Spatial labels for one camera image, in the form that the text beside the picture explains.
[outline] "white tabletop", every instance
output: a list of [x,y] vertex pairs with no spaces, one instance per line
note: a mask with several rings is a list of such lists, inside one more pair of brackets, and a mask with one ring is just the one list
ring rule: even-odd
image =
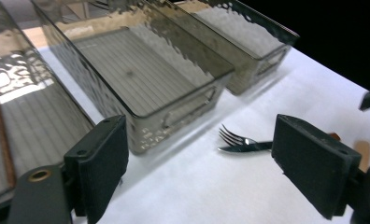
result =
[[[67,80],[51,52],[40,51]],[[146,154],[130,155],[123,183],[99,223],[349,223],[349,207],[343,217],[322,217],[270,152],[232,155],[217,150],[225,146],[218,135],[222,124],[256,141],[272,140],[277,114],[338,133],[349,147],[358,140],[370,143],[370,109],[358,109],[365,89],[296,49],[276,75],[280,79],[272,85],[241,96],[225,91],[214,110]],[[81,93],[77,97],[88,103]],[[87,110],[95,121],[102,119]],[[76,217],[74,222],[86,221]]]

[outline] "fork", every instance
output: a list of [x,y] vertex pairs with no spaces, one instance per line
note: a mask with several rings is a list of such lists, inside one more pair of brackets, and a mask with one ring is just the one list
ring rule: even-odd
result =
[[[246,145],[257,143],[253,139],[243,137],[243,136],[230,132],[223,124],[222,124],[222,127],[223,129],[220,128],[220,137],[223,139],[223,141],[225,141],[231,147],[246,146]],[[336,133],[328,133],[328,134],[331,135],[337,141],[341,140],[339,135],[337,135]],[[268,146],[270,146],[272,145],[272,142],[263,142],[260,144],[268,144]]]
[[235,133],[230,132],[225,125],[222,124],[223,129],[220,128],[220,137],[225,141],[229,146],[244,146],[249,145],[252,143],[256,143],[256,141],[237,135]]

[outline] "clear plastic container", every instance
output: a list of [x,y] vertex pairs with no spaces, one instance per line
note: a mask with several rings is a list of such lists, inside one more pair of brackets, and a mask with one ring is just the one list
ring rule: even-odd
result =
[[10,152],[16,179],[36,167],[63,162],[92,127],[0,3],[0,204],[13,193],[3,148]]
[[129,148],[155,147],[215,106],[234,67],[148,2],[32,1],[50,49]]
[[299,38],[295,32],[235,0],[149,2],[235,66],[235,74],[227,85],[234,95],[269,79]]

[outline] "fork tines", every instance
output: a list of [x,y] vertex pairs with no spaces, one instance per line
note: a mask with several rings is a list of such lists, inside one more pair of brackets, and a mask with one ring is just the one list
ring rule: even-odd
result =
[[243,145],[243,137],[235,133],[230,132],[222,124],[223,129],[220,129],[220,137],[225,141],[229,146]]

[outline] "black background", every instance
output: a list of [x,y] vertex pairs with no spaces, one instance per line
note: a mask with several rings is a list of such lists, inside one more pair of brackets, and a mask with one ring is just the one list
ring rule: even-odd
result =
[[370,90],[370,1],[243,1],[299,36],[294,47]]

